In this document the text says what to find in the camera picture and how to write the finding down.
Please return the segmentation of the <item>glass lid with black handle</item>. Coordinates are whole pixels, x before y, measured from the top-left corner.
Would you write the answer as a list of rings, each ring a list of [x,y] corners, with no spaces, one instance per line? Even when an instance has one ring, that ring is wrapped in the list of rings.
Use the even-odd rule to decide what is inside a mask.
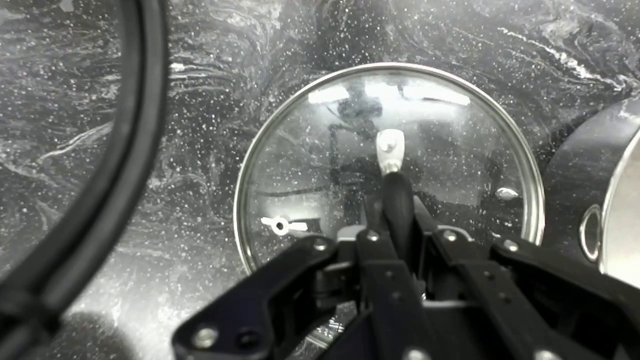
[[[540,245],[544,189],[517,123],[478,86],[446,71],[372,63],[300,89],[270,116],[240,167],[233,205],[247,274],[306,235],[332,239],[366,224],[378,193],[380,133],[404,151],[400,170],[437,223],[488,244]]]

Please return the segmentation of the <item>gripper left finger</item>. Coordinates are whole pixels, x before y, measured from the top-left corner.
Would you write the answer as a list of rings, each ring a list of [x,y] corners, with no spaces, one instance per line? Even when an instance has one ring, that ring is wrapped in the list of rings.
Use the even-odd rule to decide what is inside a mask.
[[[409,256],[411,194],[382,196],[382,232],[354,241],[309,235],[247,276],[174,332],[176,360],[286,360],[353,302],[358,314],[319,360],[432,360],[429,326]]]

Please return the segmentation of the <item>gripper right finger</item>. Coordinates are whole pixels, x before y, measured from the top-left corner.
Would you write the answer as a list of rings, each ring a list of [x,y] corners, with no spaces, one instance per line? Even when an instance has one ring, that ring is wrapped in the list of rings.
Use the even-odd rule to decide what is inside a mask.
[[[640,360],[640,289],[524,240],[484,246],[420,196],[414,214],[426,299],[478,316],[478,360]]]

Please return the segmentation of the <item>silver pot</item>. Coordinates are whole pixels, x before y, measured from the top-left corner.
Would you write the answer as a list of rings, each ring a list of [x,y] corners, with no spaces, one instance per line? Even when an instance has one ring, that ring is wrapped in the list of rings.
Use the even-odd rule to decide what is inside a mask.
[[[640,94],[578,126],[543,181],[542,246],[640,289]]]

